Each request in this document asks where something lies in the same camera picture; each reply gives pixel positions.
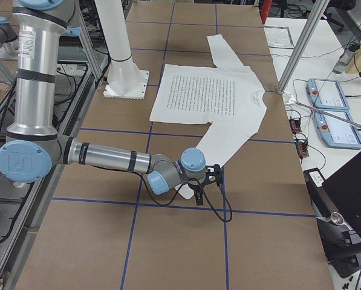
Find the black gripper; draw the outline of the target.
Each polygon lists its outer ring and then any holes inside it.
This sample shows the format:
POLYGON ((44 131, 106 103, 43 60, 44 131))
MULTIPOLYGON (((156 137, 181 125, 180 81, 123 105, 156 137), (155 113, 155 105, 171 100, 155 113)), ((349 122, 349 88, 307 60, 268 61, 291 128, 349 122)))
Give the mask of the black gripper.
POLYGON ((195 202, 197 206, 202 206, 204 204, 203 194, 201 192, 202 189, 206 185, 213 183, 222 189, 222 169, 219 164, 205 167, 205 177, 203 181, 199 181, 198 179, 189 179, 188 186, 190 189, 195 191, 195 202))

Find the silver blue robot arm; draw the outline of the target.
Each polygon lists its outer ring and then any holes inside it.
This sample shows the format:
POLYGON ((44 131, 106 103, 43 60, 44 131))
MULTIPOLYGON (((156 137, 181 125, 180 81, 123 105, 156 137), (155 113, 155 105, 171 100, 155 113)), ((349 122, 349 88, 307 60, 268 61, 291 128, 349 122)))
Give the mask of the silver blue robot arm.
POLYGON ((19 23, 14 122, 0 148, 0 172, 16 182, 35 182, 57 164, 89 165, 140 176, 150 196, 184 186, 197 205, 208 201, 204 187, 221 187, 219 165, 208 166, 202 151, 185 150, 171 161, 150 155, 78 141, 58 133, 52 124, 59 39, 79 16, 76 1, 14 1, 19 23))
POLYGON ((2 47, 12 56, 18 53, 18 35, 9 21, 5 17, 0 16, 0 49, 2 47))

